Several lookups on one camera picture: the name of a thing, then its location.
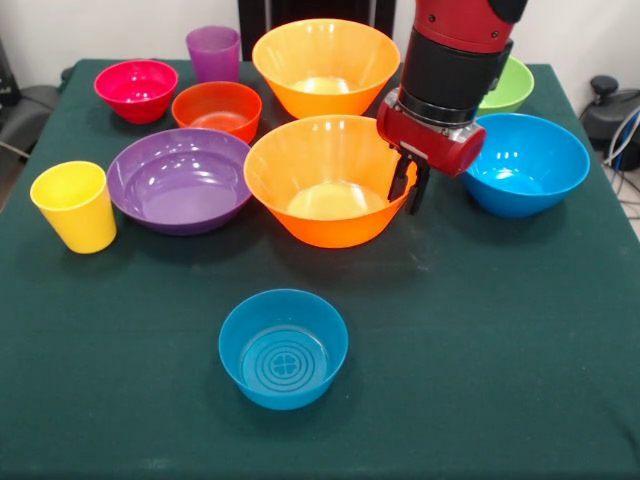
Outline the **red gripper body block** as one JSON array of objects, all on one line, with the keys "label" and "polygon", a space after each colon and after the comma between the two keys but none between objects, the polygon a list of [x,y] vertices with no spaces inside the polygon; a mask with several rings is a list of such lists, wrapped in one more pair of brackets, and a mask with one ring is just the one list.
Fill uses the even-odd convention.
[{"label": "red gripper body block", "polygon": [[412,117],[399,102],[400,89],[386,94],[377,112],[379,135],[392,147],[417,155],[450,177],[465,172],[481,152],[486,130],[475,122],[453,128]]}]

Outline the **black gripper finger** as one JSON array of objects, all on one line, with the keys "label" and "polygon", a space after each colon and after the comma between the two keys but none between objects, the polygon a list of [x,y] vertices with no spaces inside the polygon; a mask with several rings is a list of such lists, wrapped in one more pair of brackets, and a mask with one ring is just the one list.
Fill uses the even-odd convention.
[{"label": "black gripper finger", "polygon": [[417,214],[420,209],[430,178],[430,171],[431,168],[426,162],[416,162],[416,180],[409,189],[405,202],[406,211],[409,215]]},{"label": "black gripper finger", "polygon": [[388,200],[396,200],[404,194],[408,182],[407,169],[410,164],[411,155],[401,153],[400,158],[396,163],[396,167],[389,187],[387,196]]}]

